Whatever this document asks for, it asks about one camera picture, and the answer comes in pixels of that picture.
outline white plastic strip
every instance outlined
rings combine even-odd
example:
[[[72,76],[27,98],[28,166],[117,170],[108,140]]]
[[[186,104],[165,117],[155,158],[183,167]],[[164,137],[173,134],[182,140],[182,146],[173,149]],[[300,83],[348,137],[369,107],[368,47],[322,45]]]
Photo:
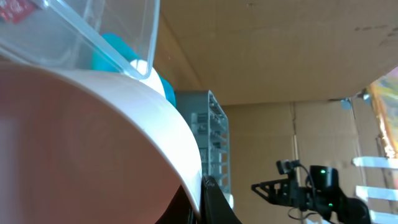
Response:
[[[384,157],[363,156],[353,159],[355,166],[378,167],[388,169],[398,169],[398,159],[388,159]]]
[[[305,222],[306,222],[307,224],[319,224],[318,222],[312,222],[312,221],[309,220],[309,219],[306,219]],[[329,224],[329,222],[328,222],[328,221],[325,221],[323,218],[321,218],[321,223],[320,223],[320,224]]]
[[[398,223],[398,215],[390,213],[375,212],[373,210],[369,211],[371,220],[373,223],[380,224],[393,224]]]
[[[398,190],[380,187],[356,186],[356,195],[364,201],[368,198],[398,201]]]

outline pink surface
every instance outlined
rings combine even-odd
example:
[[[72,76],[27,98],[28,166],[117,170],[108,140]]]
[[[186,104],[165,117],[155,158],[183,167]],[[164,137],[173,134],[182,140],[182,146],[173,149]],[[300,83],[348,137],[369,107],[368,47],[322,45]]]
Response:
[[[0,223],[154,223],[179,185],[117,111],[43,70],[0,67]]]

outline black wire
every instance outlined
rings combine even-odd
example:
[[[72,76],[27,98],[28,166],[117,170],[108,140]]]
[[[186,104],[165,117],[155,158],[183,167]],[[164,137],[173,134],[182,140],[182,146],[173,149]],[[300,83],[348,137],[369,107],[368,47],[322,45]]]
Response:
[[[310,212],[310,213],[306,214],[303,218],[296,218],[296,217],[293,217],[293,216],[290,215],[290,211],[293,210],[293,209],[295,209],[295,208],[290,208],[289,211],[287,211],[287,216],[288,216],[289,218],[294,219],[294,220],[304,221],[304,220],[305,220],[306,218],[308,218],[309,216],[311,216],[311,215],[316,215],[316,214],[317,214],[316,212]]]
[[[307,173],[307,178],[305,179],[305,185],[307,185],[307,180],[308,179],[310,179],[310,182],[311,182],[311,189],[312,189],[312,196],[313,196],[313,207],[314,207],[314,210],[316,211],[316,212],[310,212],[310,213],[308,213],[308,214],[306,214],[303,218],[296,218],[296,217],[293,217],[293,216],[291,216],[290,215],[290,211],[291,210],[293,210],[294,208],[291,208],[291,209],[289,209],[289,211],[287,212],[287,216],[289,216],[289,218],[292,218],[292,219],[294,219],[294,220],[300,220],[300,221],[303,221],[303,220],[305,220],[306,218],[308,218],[309,216],[311,216],[311,215],[316,215],[317,213],[319,213],[318,212],[318,209],[317,209],[317,203],[316,203],[316,189],[315,189],[315,184],[314,184],[314,181],[313,181],[313,179],[312,179],[312,176],[310,175],[310,173],[309,173],[309,171],[307,170],[307,168],[305,168],[305,166],[303,166],[303,165],[301,165],[301,164],[298,164],[298,166],[299,167],[301,167],[301,168],[303,168],[304,169],[304,171]],[[332,221],[330,221],[330,220],[326,220],[328,223],[331,223],[331,224],[335,224],[335,223],[333,223]]]
[[[305,166],[303,166],[303,165],[301,165],[301,164],[298,164],[298,166],[304,169],[304,171],[307,173],[307,178],[310,179],[310,182],[311,182],[311,189],[312,189],[312,197],[313,197],[313,207],[314,207],[314,210],[315,210],[316,212],[318,212],[318,209],[317,209],[317,201],[316,201],[316,194],[315,194],[316,189],[315,189],[315,184],[314,184],[314,182],[313,182],[313,179],[312,179],[312,177],[311,177],[309,171],[307,170],[307,168],[305,168]]]

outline cardboard wall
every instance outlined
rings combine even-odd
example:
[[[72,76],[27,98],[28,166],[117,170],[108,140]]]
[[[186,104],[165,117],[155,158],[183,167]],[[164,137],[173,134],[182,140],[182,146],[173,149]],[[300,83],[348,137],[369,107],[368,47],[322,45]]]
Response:
[[[353,108],[344,110],[338,101],[223,107],[230,123],[231,190],[238,218],[243,223],[297,223],[287,217],[289,208],[270,205],[250,190],[251,184],[281,178],[275,166],[281,159],[298,157],[308,168],[337,168],[348,197],[355,196],[357,185],[386,187],[380,169],[351,163],[354,157],[378,155],[372,108],[359,99]],[[301,171],[302,183],[305,176]],[[391,212],[385,200],[371,199],[369,208]],[[321,221],[319,216],[310,220]]]
[[[161,11],[223,105],[353,96],[398,65],[398,1],[167,0]]]

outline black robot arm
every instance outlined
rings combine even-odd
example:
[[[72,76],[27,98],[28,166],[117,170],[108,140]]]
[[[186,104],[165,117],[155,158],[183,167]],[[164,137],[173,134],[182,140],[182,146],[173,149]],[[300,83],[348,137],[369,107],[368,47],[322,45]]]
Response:
[[[287,178],[253,184],[251,189],[273,205],[318,212],[329,222],[335,212],[338,220],[345,224],[371,223],[366,204],[360,199],[348,198],[340,189],[336,169],[310,166],[306,185],[299,187],[295,168],[300,166],[299,161],[278,161],[279,174],[287,174]]]

